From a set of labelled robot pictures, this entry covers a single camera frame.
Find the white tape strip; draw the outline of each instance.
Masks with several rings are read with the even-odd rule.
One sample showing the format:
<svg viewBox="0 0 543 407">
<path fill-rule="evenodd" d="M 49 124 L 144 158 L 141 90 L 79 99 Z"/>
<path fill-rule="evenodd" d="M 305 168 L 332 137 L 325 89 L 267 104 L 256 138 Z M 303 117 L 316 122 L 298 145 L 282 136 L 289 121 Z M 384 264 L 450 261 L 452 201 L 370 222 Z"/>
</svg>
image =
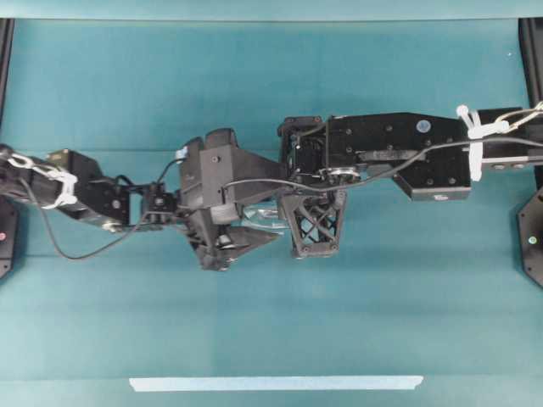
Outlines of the white tape strip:
<svg viewBox="0 0 543 407">
<path fill-rule="evenodd" d="M 243 392 L 277 390 L 414 390 L 423 376 L 142 377 L 135 392 Z"/>
</svg>

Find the teal table surface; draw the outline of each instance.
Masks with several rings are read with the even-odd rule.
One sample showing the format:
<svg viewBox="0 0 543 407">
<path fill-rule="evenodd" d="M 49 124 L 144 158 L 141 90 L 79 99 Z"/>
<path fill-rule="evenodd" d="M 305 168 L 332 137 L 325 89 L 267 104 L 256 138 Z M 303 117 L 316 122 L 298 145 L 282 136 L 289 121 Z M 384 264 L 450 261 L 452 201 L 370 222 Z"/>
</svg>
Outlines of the teal table surface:
<svg viewBox="0 0 543 407">
<path fill-rule="evenodd" d="M 108 175 L 159 174 L 189 138 L 236 129 L 278 154 L 290 115 L 527 106 L 516 20 L 152 23 L 18 20 L 0 140 L 72 148 Z M 167 179 L 177 188 L 175 171 Z M 514 215 L 528 170 L 485 173 L 468 201 L 353 191 L 339 255 L 290 258 L 289 236 L 227 273 L 175 231 L 87 262 L 56 257 L 21 208 L 0 282 L 1 406 L 506 406 L 543 398 L 543 290 Z M 74 254 L 112 238 L 51 214 Z M 135 393 L 131 377 L 417 375 L 414 390 Z"/>
<path fill-rule="evenodd" d="M 2 0 L 21 19 L 374 21 L 539 17 L 540 0 Z"/>
</svg>

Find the black cable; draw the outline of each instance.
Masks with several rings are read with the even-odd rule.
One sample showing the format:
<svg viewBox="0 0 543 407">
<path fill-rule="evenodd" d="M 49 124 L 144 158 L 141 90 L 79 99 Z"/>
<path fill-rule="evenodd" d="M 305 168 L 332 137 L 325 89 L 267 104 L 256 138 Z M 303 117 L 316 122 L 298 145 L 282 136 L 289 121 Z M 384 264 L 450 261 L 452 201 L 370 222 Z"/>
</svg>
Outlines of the black cable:
<svg viewBox="0 0 543 407">
<path fill-rule="evenodd" d="M 125 184 L 127 184 L 130 187 L 134 186 L 134 183 L 132 182 L 132 180 L 128 178 L 127 176 L 123 176 L 122 174 L 115 177 L 115 185 L 119 185 L 119 181 L 124 181 Z"/>
<path fill-rule="evenodd" d="M 160 184 L 160 182 L 162 181 L 162 179 L 165 177 L 165 175 L 168 173 L 168 170 L 170 169 L 170 167 L 176 163 L 181 163 L 182 161 L 184 161 L 184 159 L 173 159 L 172 161 L 170 161 L 166 167 L 164 168 L 164 170 L 162 171 L 162 174 L 160 174 L 159 178 L 156 180 L 156 183 L 157 184 Z"/>
<path fill-rule="evenodd" d="M 408 160 L 403 162 L 400 165 L 397 165 L 389 170 L 380 172 L 379 174 L 376 174 L 375 176 L 369 176 L 368 178 L 358 181 L 352 184 L 344 184 L 344 185 L 337 185 L 334 187 L 310 187 L 304 184 L 300 184 L 298 182 L 293 181 L 287 181 L 287 180 L 281 180 L 279 178 L 248 178 L 244 180 L 238 180 L 238 181 L 232 181 L 228 182 L 223 188 L 229 188 L 233 187 L 234 185 L 238 184 L 244 184 L 247 182 L 273 182 L 276 184 L 283 184 L 283 185 L 289 185 L 291 187 L 296 187 L 299 189 L 304 189 L 306 191 L 313 191 L 313 192 L 331 192 L 331 191 L 338 191 L 341 189 L 350 189 L 350 188 L 356 188 L 356 187 L 363 187 L 370 182 L 374 182 L 376 180 L 382 179 L 382 178 L 388 178 L 390 176 L 393 176 L 397 172 L 407 168 L 409 165 L 413 164 L 417 160 L 419 160 L 423 155 L 429 153 L 430 151 L 441 149 L 441 148 L 449 148 L 449 147 L 460 147 L 465 146 L 468 144 L 475 144 L 477 142 L 515 142 L 518 144 L 524 144 L 532 147 L 539 147 L 543 148 L 543 143 L 540 142 L 532 142 L 530 140 L 524 140 L 523 138 L 517 138 L 517 137 L 486 137 L 481 139 L 473 139 L 473 140 L 466 140 L 463 142 L 448 142 L 443 144 L 435 144 L 433 146 L 427 147 L 423 150 L 420 150 L 418 153 L 410 157 Z"/>
<path fill-rule="evenodd" d="M 42 206 L 40 205 L 40 203 L 36 199 L 36 195 L 34 195 L 34 192 L 32 191 L 31 186 L 28 185 L 28 182 L 26 182 L 22 178 L 19 178 L 19 181 L 22 184 L 22 186 L 25 188 L 26 192 L 28 193 L 28 196 L 30 197 L 32 203 L 35 204 L 38 207 L 38 209 L 40 211 L 40 215 L 42 216 L 42 219 L 43 219 L 43 224 L 45 225 L 45 228 L 46 228 L 47 233 L 49 235 L 49 239 L 51 240 L 51 243 L 53 244 L 53 247 L 54 247 L 55 251 L 59 254 L 59 256 L 64 257 L 65 259 L 68 259 L 68 260 L 90 259 L 91 257 L 94 257 L 97 254 L 100 254 L 100 253 L 108 250 L 109 248 L 112 248 L 116 244 L 121 243 L 123 240 L 126 240 L 132 233 L 134 233 L 142 225 L 143 221 L 145 220 L 145 217 L 147 216 L 147 213 L 144 213 L 142 215 L 142 217 L 139 219 L 139 221 L 137 222 L 136 225 L 134 225 L 123 236 L 119 237 L 118 239 L 115 239 L 113 242 L 110 242 L 110 243 L 106 244 L 105 246 L 102 246 L 101 248 L 97 248 L 96 250 L 92 251 L 91 253 L 83 254 L 82 256 L 69 256 L 68 254 L 66 254 L 60 248 L 59 244 L 57 243 L 57 239 L 55 238 L 55 236 L 53 234 L 53 228 L 51 227 L 51 223 L 49 222 L 49 218 L 48 218 L 47 214 L 45 213 L 45 210 L 42 208 Z"/>
</svg>

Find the zip tie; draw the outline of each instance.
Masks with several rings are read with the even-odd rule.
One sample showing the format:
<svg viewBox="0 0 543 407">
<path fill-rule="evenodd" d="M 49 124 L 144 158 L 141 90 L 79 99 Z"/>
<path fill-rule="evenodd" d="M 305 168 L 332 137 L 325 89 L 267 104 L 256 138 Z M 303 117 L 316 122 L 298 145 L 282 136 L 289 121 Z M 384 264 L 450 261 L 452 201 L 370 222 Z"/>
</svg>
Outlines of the zip tie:
<svg viewBox="0 0 543 407">
<path fill-rule="evenodd" d="M 509 123 L 505 120 L 481 125 L 479 112 L 477 110 L 470 112 L 465 104 L 456 108 L 456 114 L 466 124 L 467 138 L 470 140 L 478 140 L 496 133 L 505 133 L 509 129 Z M 475 142 L 469 146 L 469 174 L 472 181 L 480 181 L 483 176 L 482 142 Z"/>
<path fill-rule="evenodd" d="M 13 153 L 11 159 L 8 162 L 16 168 L 24 168 L 26 170 L 33 170 L 42 176 L 45 176 L 49 180 L 57 181 L 62 184 L 60 194 L 55 199 L 54 203 L 43 206 L 44 209 L 55 209 L 62 205 L 71 205 L 77 202 L 77 197 L 74 195 L 76 189 L 77 177 L 73 174 L 59 170 L 49 165 L 35 164 L 31 157 L 25 155 Z"/>
</svg>

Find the black robotic arm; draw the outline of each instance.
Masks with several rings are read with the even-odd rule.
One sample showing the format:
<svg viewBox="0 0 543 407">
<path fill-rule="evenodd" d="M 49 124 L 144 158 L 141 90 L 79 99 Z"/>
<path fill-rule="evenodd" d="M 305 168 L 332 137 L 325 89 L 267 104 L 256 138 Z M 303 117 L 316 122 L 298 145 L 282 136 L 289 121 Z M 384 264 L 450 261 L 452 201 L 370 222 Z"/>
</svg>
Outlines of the black robotic arm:
<svg viewBox="0 0 543 407">
<path fill-rule="evenodd" d="M 202 268 L 226 270 L 277 237 L 265 227 L 242 226 L 246 209 L 265 201 L 277 203 L 277 216 L 291 231 L 294 257 L 327 257 L 339 250 L 352 187 L 391 178 L 412 200 L 441 202 L 467 198 L 488 168 L 543 164 L 543 103 L 475 112 L 462 106 L 457 113 L 459 119 L 410 113 L 326 121 L 289 117 L 277 130 L 277 162 L 241 149 L 232 129 L 215 130 L 204 140 L 189 141 L 166 166 L 165 172 L 173 165 L 179 169 L 180 188 L 174 192 L 165 190 L 165 172 L 149 184 L 134 185 L 126 176 L 104 176 L 95 160 L 71 150 L 42 160 L 1 146 L 0 195 L 36 204 L 55 248 L 69 259 L 87 259 L 136 231 L 172 226 L 185 235 Z M 141 197 L 135 225 L 130 224 L 132 194 Z M 519 230 L 525 270 L 543 285 L 543 199 L 537 197 L 519 213 Z M 68 256 L 54 241 L 47 209 L 123 235 L 90 254 Z M 4 221 L 7 210 L 14 213 L 1 201 Z M 9 252 L 1 233 L 0 242 L 1 259 L 2 248 Z"/>
</svg>

